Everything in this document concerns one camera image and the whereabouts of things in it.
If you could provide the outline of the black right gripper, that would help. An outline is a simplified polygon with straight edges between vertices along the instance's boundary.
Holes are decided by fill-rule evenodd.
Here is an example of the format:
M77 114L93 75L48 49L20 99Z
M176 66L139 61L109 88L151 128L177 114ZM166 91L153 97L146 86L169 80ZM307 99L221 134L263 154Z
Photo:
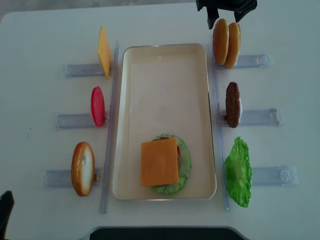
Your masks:
M197 10L203 7L207 10L207 23L211 30L219 18L220 10L234 12L235 22L238 23L246 14L255 10L258 2L256 0L196 0Z

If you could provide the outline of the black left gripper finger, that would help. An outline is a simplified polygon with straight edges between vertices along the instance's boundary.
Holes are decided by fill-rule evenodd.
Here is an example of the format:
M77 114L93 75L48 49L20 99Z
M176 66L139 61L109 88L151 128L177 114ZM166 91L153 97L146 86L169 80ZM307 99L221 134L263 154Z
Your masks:
M10 215L15 204L13 193L7 190L0 197L0 239L4 240Z

